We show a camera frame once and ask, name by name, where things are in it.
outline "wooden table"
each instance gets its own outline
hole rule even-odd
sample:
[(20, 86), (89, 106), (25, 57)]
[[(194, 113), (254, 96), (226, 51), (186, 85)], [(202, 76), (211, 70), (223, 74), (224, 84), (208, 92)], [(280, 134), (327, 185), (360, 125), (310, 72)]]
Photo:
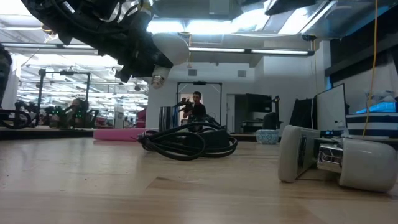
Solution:
[(398, 223), (398, 185), (346, 189), (322, 170), (284, 184), (277, 155), (240, 142), (180, 162), (132, 142), (1, 141), (0, 223)]

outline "coiled cable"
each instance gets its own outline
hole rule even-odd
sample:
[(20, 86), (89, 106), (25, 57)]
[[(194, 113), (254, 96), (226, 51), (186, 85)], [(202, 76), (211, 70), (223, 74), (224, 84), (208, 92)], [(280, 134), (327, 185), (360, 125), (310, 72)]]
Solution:
[[(192, 126), (206, 126), (199, 132), (178, 132), (183, 129)], [(221, 158), (226, 157), (234, 153), (238, 141), (230, 136), (226, 131), (224, 137), (227, 136), (230, 145), (228, 147), (216, 148), (206, 145), (205, 139), (200, 135), (201, 133), (207, 131), (218, 131), (222, 130), (221, 127), (206, 123), (206, 122), (195, 122), (179, 126), (177, 128), (172, 128), (163, 132), (158, 132), (154, 130), (145, 131), (142, 136), (138, 138), (138, 142), (142, 144), (142, 147), (147, 151), (155, 151), (159, 154), (168, 157), (170, 159), (175, 159), (178, 161), (191, 161), (198, 159), (199, 157), (207, 158)], [(182, 144), (184, 138), (190, 138), (191, 140), (197, 139), (198, 144), (196, 147), (187, 146)]]

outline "blue bowl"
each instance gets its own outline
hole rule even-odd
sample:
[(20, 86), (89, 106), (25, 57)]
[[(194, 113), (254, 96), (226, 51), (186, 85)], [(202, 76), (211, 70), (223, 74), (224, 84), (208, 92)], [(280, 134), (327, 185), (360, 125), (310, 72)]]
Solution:
[(278, 131), (258, 130), (256, 131), (256, 139), (261, 144), (277, 144), (279, 140)]

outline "metal canister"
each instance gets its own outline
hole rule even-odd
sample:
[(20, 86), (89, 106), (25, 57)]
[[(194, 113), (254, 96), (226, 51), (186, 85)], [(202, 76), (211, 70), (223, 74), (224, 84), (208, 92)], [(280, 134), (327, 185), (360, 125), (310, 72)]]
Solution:
[(178, 126), (178, 110), (174, 106), (162, 106), (159, 113), (159, 131)]

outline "pink yoga mat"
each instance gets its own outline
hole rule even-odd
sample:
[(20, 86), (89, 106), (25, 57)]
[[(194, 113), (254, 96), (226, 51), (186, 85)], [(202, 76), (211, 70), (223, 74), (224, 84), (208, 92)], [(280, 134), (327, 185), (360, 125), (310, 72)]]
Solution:
[(137, 141), (138, 135), (146, 130), (146, 128), (98, 129), (94, 131), (94, 138), (104, 141)]

